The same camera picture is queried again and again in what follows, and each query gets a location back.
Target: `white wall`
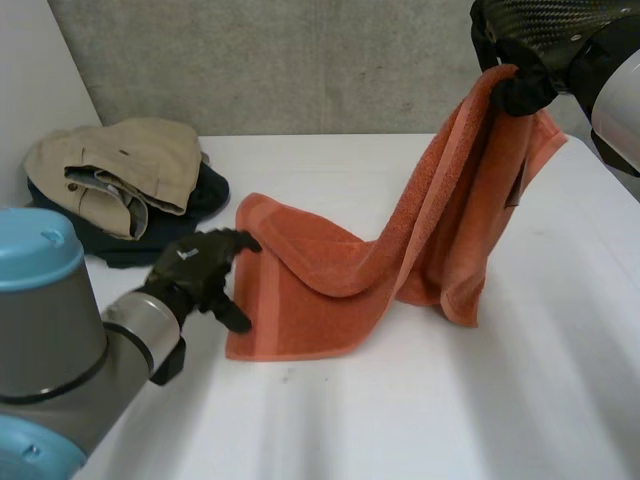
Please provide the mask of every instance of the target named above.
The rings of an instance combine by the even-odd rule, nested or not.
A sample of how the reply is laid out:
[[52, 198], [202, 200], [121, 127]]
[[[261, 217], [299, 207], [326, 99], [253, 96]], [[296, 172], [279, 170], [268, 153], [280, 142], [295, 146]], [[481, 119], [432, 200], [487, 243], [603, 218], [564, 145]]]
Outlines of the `white wall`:
[[56, 128], [99, 125], [46, 0], [0, 0], [0, 207], [30, 200], [27, 149]]

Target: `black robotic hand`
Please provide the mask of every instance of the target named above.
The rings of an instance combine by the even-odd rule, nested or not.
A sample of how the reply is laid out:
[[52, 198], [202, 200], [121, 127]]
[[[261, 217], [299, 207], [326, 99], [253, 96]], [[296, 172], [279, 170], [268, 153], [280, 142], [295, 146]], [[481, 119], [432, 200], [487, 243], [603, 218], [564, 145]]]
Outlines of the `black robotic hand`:
[[[597, 95], [602, 85], [586, 78], [596, 74], [606, 81], [620, 65], [618, 57], [637, 49], [621, 51], [626, 48], [618, 44], [629, 44], [629, 34], [637, 33], [639, 13], [640, 0], [475, 0], [471, 38], [480, 67], [484, 71], [499, 60], [518, 67], [515, 78], [496, 86], [492, 102], [522, 116], [570, 93], [590, 119], [586, 105], [595, 98], [583, 97]], [[614, 23], [615, 28], [605, 28]], [[587, 59], [575, 68], [583, 54], [598, 55], [597, 61]]]
[[196, 232], [167, 246], [141, 289], [163, 300], [182, 325], [194, 308], [212, 311], [229, 330], [246, 333], [251, 321], [226, 295], [226, 275], [235, 257], [245, 249], [262, 251], [249, 232]]

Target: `orange towel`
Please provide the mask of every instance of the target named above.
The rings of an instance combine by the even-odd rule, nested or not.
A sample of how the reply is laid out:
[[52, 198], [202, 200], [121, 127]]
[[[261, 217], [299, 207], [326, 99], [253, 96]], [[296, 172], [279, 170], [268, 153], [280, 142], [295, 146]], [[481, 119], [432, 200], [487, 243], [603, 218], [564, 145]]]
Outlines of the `orange towel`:
[[227, 357], [347, 353], [396, 298], [439, 304], [450, 321], [477, 326], [489, 253], [524, 188], [566, 141], [545, 112], [515, 118], [489, 105], [493, 85], [514, 72], [509, 65], [482, 75], [423, 154], [375, 241], [263, 195], [245, 198], [236, 226], [264, 250], [237, 260], [235, 301], [254, 328], [230, 334]]

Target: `folded clothes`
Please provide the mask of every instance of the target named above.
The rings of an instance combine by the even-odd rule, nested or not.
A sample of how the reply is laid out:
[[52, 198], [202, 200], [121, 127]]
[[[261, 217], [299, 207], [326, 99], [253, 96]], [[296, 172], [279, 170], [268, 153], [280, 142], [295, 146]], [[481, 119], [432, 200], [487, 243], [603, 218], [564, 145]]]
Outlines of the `folded clothes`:
[[488, 256], [520, 195], [566, 137], [545, 113], [510, 117], [490, 105], [515, 68], [485, 72], [431, 142], [386, 227], [363, 241], [329, 220], [252, 194], [238, 229], [263, 246], [236, 264], [235, 302], [252, 319], [230, 334], [239, 360], [296, 360], [355, 349], [394, 299], [440, 305], [477, 326]]
[[205, 162], [200, 164], [196, 187], [189, 196], [184, 215], [176, 216], [149, 207], [149, 224], [138, 240], [123, 240], [47, 198], [28, 181], [33, 206], [62, 213], [71, 220], [85, 253], [102, 258], [112, 268], [153, 264], [166, 245], [193, 233], [198, 223], [222, 209], [229, 200], [229, 184]]
[[24, 167], [49, 199], [114, 236], [139, 239], [148, 206], [184, 214], [199, 164], [193, 128], [132, 118], [53, 132], [30, 149]]

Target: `metal cylinder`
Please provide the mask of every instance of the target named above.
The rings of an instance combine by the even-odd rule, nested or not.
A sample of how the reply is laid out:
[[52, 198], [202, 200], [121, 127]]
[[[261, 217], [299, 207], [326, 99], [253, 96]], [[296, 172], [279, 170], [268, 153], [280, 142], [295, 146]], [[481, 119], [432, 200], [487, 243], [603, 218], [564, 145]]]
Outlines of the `metal cylinder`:
[[593, 106], [593, 130], [640, 170], [640, 50], [605, 83]]
[[75, 388], [106, 351], [69, 220], [40, 209], [0, 211], [0, 402], [34, 403]]

